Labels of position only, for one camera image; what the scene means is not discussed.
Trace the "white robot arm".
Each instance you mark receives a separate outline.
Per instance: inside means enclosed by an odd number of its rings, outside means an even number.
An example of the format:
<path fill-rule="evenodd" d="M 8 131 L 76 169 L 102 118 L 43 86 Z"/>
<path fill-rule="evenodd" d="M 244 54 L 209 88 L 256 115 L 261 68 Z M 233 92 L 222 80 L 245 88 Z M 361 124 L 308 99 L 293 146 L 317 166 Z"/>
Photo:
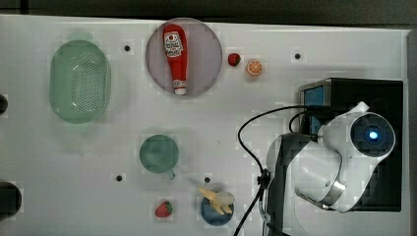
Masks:
<path fill-rule="evenodd" d="M 339 213 L 351 211 L 395 143 L 390 122 L 363 101 L 321 126 L 315 137 L 278 136 L 267 155 L 271 182 L 262 210 L 267 235 L 309 236 L 297 218 L 298 198 Z"/>

